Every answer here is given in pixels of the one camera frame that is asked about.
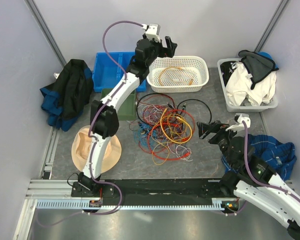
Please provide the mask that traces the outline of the blue divided plastic bin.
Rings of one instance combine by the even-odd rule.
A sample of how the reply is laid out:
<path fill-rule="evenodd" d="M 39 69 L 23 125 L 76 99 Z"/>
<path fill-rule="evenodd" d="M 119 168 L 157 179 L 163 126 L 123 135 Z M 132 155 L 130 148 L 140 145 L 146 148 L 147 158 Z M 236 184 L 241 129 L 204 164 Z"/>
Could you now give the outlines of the blue divided plastic bin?
<path fill-rule="evenodd" d="M 135 54 L 133 51 L 110 52 L 110 56 L 124 69 L 130 63 Z M 98 52 L 95 57 L 94 70 L 92 74 L 93 87 L 96 93 L 103 89 L 112 89 L 122 79 L 124 73 L 105 52 Z"/>

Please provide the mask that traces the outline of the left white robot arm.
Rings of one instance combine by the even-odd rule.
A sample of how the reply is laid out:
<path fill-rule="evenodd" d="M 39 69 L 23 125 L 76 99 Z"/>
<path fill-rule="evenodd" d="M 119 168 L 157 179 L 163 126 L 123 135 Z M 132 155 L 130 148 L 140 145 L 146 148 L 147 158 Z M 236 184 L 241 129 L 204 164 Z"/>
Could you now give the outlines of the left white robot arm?
<path fill-rule="evenodd" d="M 124 69 L 122 79 L 106 97 L 92 103 L 90 112 L 95 115 L 88 131 L 91 147 L 88 160 L 79 175 L 79 181 L 83 183 L 82 191 L 89 197 L 96 196 L 100 191 L 103 158 L 111 138 L 119 129 L 117 111 L 128 96 L 146 79 L 151 64 L 157 58 L 172 58 L 175 55 L 178 44 L 172 42 L 169 36 L 165 37 L 165 43 L 166 47 L 161 40 L 156 42 L 146 37 L 139 40 L 133 57 Z"/>

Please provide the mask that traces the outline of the beige bucket hat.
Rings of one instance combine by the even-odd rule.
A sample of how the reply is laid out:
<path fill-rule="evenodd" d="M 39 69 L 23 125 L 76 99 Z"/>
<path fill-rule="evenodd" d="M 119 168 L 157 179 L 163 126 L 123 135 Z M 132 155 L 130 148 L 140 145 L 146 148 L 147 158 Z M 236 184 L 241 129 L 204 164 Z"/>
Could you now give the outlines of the beige bucket hat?
<path fill-rule="evenodd" d="M 75 167 L 82 172 L 87 161 L 91 149 L 92 138 L 88 137 L 90 126 L 82 127 L 75 135 L 71 147 L 71 157 Z M 120 160 L 122 154 L 122 146 L 116 135 L 112 136 L 107 144 L 105 154 L 102 160 L 101 173 L 105 173 L 112 169 Z"/>

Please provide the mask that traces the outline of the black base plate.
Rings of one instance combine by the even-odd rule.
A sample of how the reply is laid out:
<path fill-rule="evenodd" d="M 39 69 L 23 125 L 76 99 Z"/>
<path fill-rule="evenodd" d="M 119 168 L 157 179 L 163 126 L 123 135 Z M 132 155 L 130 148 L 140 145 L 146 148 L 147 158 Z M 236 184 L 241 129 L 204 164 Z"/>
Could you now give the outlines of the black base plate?
<path fill-rule="evenodd" d="M 106 179 L 100 183 L 78 180 L 72 184 L 71 196 L 81 198 L 114 198 L 119 189 L 128 195 L 186 195 L 200 198 L 234 198 L 233 193 L 222 191 L 218 179 L 213 178 L 154 178 L 154 179 Z"/>

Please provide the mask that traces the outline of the grey laundry bin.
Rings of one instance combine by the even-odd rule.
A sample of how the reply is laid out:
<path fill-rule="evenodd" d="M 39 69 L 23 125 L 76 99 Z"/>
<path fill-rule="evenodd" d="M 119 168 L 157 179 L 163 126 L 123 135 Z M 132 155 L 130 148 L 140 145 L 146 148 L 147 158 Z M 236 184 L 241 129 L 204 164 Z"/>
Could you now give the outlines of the grey laundry bin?
<path fill-rule="evenodd" d="M 233 106 L 230 104 L 229 98 L 226 93 L 226 84 L 233 72 L 232 65 L 235 62 L 240 62 L 238 58 L 225 58 L 217 62 L 217 69 L 220 76 L 221 87 L 225 97 L 226 108 L 228 112 L 262 112 L 267 109 L 273 109 L 278 106 L 278 101 L 274 94 L 269 104 L 261 104 L 260 106 L 252 106 L 247 99 L 240 106 Z"/>

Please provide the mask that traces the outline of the blue plaid shirt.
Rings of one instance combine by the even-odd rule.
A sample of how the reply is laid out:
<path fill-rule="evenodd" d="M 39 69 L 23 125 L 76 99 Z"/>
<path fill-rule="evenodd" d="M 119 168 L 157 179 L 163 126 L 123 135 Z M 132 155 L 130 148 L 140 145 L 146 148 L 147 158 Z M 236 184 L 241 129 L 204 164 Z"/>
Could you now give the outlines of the blue plaid shirt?
<path fill-rule="evenodd" d="M 245 138 L 233 137 L 228 147 L 220 147 L 222 163 L 226 172 L 234 172 L 238 179 L 250 185 L 257 186 L 245 166 Z M 249 134 L 247 137 L 247 157 L 249 169 L 253 177 L 263 184 L 277 173 L 283 181 L 290 179 L 294 164 L 297 161 L 295 145 L 292 142 L 282 143 L 273 136 Z"/>

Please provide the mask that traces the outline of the green plastic tray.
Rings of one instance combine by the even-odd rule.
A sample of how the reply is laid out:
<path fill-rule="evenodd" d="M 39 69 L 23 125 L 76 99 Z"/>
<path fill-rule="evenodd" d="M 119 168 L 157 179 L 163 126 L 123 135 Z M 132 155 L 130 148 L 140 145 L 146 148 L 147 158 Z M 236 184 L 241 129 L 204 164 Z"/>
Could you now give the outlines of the green plastic tray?
<path fill-rule="evenodd" d="M 134 121 L 136 114 L 136 91 L 134 90 L 117 111 L 119 121 Z"/>

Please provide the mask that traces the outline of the black and blue jacket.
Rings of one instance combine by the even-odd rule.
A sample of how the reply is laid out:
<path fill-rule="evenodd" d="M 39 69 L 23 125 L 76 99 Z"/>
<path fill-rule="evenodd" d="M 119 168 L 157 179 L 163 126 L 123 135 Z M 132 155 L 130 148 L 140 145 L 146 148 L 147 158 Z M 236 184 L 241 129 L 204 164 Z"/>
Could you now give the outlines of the black and blue jacket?
<path fill-rule="evenodd" d="M 90 101 L 94 89 L 93 73 L 82 59 L 71 59 L 55 82 L 40 89 L 41 109 L 48 114 L 49 126 L 67 132 Z"/>

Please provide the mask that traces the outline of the white perforated plastic basket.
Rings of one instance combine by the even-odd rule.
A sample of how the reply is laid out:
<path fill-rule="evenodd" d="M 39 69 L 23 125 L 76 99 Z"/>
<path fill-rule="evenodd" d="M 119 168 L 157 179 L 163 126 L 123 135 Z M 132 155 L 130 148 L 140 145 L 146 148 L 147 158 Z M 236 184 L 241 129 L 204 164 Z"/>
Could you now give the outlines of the white perforated plastic basket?
<path fill-rule="evenodd" d="M 156 93 L 198 92 L 209 82 L 209 70 L 199 56 L 158 57 L 150 65 L 146 81 Z"/>

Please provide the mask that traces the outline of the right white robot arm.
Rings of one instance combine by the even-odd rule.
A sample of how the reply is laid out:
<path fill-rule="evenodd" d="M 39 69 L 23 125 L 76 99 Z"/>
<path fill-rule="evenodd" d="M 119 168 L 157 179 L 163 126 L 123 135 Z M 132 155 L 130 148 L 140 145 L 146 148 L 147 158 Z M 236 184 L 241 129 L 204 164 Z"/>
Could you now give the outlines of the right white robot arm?
<path fill-rule="evenodd" d="M 300 240 L 300 196 L 255 155 L 249 144 L 248 120 L 243 117 L 236 125 L 219 120 L 196 124 L 200 139 L 213 134 L 208 143 L 219 147 L 230 167 L 219 181 L 219 191 L 258 207 L 285 227 L 294 240 Z"/>

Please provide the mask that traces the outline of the dark grey cloth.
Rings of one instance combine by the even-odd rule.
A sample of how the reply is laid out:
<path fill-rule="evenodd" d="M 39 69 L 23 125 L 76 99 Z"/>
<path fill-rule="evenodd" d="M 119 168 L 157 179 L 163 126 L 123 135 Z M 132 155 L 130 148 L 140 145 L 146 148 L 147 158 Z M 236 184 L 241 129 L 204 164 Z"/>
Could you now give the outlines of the dark grey cloth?
<path fill-rule="evenodd" d="M 243 63 L 248 74 L 251 75 L 251 90 L 270 73 L 279 70 L 274 60 L 257 52 L 241 50 L 238 56 L 241 58 L 240 62 Z"/>

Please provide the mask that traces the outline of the white cloth in bin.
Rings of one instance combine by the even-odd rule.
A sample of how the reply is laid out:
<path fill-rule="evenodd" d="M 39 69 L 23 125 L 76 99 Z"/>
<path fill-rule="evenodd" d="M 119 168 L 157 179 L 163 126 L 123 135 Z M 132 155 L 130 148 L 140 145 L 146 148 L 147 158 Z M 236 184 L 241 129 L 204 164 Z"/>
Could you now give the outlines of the white cloth in bin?
<path fill-rule="evenodd" d="M 243 63 L 234 62 L 225 90 L 232 106 L 241 106 L 244 100 L 248 100 L 254 107 L 268 105 L 275 95 L 276 80 L 276 72 L 273 71 L 252 88 L 252 75 Z"/>

